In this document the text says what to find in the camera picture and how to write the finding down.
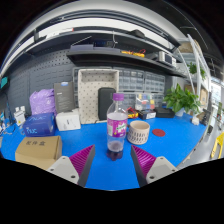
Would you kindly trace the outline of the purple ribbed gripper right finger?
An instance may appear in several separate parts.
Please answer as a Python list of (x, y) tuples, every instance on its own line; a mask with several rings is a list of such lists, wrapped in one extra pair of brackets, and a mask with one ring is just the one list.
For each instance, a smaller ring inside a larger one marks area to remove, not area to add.
[(131, 146), (131, 157), (140, 187), (178, 171), (164, 156), (155, 157), (134, 145)]

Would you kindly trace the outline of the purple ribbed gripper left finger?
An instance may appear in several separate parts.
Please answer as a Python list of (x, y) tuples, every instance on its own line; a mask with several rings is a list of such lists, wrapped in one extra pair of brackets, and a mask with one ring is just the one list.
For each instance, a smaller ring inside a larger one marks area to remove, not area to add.
[(95, 156), (95, 146), (88, 146), (70, 157), (61, 156), (47, 171), (76, 185), (86, 185), (92, 161)]

